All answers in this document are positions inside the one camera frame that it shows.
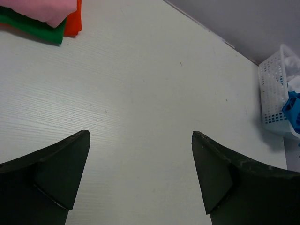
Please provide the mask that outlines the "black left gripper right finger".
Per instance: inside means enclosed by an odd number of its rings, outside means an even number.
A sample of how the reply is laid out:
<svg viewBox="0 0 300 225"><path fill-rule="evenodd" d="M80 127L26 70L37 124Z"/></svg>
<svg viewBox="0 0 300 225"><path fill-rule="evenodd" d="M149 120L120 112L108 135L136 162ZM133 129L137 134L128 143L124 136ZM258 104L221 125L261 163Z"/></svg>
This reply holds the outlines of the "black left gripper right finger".
<svg viewBox="0 0 300 225"><path fill-rule="evenodd" d="M198 131L192 135L192 152L212 224L299 224L298 172L251 159Z"/></svg>

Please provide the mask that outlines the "green folded t-shirt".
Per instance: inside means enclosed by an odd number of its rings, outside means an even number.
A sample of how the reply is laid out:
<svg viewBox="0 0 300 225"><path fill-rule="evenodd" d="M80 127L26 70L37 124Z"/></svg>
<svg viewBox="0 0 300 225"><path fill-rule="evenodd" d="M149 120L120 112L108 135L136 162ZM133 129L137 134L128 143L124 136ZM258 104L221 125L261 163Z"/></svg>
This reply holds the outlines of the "green folded t-shirt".
<svg viewBox="0 0 300 225"><path fill-rule="evenodd" d="M10 8L0 7L0 23L10 25L46 42L60 45L63 41L67 18L56 28L45 22L21 15Z"/></svg>

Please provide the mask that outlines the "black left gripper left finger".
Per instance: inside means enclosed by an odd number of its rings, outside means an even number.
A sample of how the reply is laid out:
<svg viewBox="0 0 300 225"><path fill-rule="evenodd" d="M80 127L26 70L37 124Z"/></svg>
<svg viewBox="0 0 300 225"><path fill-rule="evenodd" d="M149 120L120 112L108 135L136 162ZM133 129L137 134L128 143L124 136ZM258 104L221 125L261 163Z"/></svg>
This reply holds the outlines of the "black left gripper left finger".
<svg viewBox="0 0 300 225"><path fill-rule="evenodd" d="M90 148L81 130L0 165L2 225L63 225L73 209Z"/></svg>

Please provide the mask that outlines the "orange folded t-shirt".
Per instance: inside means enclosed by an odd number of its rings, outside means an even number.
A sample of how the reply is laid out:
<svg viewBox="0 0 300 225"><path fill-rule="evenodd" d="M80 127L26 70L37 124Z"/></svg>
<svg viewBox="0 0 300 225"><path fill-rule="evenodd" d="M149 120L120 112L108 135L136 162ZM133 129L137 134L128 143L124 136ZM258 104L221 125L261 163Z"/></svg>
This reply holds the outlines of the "orange folded t-shirt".
<svg viewBox="0 0 300 225"><path fill-rule="evenodd" d="M77 10L67 17L64 36L75 37L82 31L82 1L77 0Z"/></svg>

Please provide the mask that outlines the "white plastic laundry basket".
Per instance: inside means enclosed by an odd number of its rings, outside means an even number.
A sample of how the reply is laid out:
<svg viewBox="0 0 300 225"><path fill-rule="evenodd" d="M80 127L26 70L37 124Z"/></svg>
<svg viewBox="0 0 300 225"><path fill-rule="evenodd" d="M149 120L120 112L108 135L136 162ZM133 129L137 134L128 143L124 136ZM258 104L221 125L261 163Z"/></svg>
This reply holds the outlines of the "white plastic laundry basket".
<svg viewBox="0 0 300 225"><path fill-rule="evenodd" d="M262 124L279 136L299 139L300 134L285 117L282 108L289 99L292 82L300 80L300 58L285 44L259 64Z"/></svg>

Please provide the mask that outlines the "pink folded t-shirt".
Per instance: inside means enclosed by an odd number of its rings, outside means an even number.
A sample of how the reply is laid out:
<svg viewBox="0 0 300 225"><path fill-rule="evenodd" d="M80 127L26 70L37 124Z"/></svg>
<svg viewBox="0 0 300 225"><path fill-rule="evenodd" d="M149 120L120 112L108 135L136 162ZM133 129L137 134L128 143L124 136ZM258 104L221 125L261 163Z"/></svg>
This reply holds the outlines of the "pink folded t-shirt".
<svg viewBox="0 0 300 225"><path fill-rule="evenodd" d="M0 5L53 28L78 8L77 0L1 0Z"/></svg>

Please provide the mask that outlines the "blue t-shirt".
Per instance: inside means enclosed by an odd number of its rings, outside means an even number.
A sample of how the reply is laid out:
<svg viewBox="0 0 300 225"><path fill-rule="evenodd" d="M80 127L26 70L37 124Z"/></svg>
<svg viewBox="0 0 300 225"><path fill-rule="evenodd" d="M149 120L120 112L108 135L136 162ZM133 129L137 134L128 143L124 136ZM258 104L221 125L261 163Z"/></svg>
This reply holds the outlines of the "blue t-shirt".
<svg viewBox="0 0 300 225"><path fill-rule="evenodd" d="M282 112L296 133L300 133L300 94L295 91L288 93L289 98Z"/></svg>

